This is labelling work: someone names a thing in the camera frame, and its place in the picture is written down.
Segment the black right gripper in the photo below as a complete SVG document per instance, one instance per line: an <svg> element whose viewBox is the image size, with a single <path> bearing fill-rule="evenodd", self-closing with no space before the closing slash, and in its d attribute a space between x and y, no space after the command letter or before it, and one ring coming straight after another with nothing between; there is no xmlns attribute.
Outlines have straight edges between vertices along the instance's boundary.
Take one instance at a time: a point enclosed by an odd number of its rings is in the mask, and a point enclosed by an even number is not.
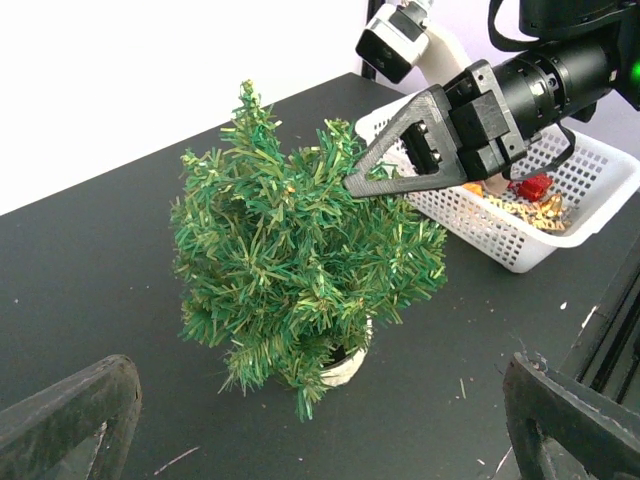
<svg viewBox="0 0 640 480"><path fill-rule="evenodd" d="M450 80L379 107L354 131L366 149L344 180L355 198L441 190L488 179L522 160L529 140L519 130L498 77L479 60ZM383 161L405 168L372 180Z"/></svg>

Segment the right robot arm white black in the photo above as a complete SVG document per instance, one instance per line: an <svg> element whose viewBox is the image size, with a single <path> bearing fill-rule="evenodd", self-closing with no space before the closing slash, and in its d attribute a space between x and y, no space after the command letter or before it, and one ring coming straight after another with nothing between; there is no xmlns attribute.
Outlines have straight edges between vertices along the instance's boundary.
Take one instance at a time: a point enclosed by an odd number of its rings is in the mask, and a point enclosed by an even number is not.
<svg viewBox="0 0 640 480"><path fill-rule="evenodd" d="M427 86L369 142L345 180L356 197L509 177L548 126L589 121L611 91L639 103L635 1L524 1L521 39L488 30L509 54L495 66L471 61L429 9L427 1L385 4L358 42L358 55L389 81L418 69Z"/></svg>

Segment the small green christmas tree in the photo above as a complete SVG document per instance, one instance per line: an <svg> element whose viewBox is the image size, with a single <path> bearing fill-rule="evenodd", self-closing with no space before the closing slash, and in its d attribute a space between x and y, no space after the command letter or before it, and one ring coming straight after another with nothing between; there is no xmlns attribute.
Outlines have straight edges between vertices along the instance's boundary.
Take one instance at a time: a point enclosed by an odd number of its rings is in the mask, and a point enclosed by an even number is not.
<svg viewBox="0 0 640 480"><path fill-rule="evenodd" d="M329 369L366 353L375 323L447 281L447 234L406 199L357 199L344 181L364 152L351 122L328 119L312 146L285 151L251 81L221 148L181 158L171 207L186 340L225 345L226 388L276 379L301 420L334 387Z"/></svg>

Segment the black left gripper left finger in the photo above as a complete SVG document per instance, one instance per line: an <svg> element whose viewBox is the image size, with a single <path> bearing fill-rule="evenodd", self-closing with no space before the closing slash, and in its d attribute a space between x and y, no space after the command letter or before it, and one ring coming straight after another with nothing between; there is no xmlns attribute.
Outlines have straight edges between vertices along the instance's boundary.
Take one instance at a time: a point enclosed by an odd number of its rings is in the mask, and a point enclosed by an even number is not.
<svg viewBox="0 0 640 480"><path fill-rule="evenodd" d="M141 407L136 365L108 356L1 412L1 477L119 479Z"/></svg>

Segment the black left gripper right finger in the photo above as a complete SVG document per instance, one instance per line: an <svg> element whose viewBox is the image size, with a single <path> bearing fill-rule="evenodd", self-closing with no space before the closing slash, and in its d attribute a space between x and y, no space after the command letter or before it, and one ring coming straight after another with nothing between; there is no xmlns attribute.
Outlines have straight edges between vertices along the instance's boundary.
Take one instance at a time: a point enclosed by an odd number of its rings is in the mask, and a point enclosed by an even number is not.
<svg viewBox="0 0 640 480"><path fill-rule="evenodd" d="M503 380L522 479L637 479L639 414L516 352Z"/></svg>

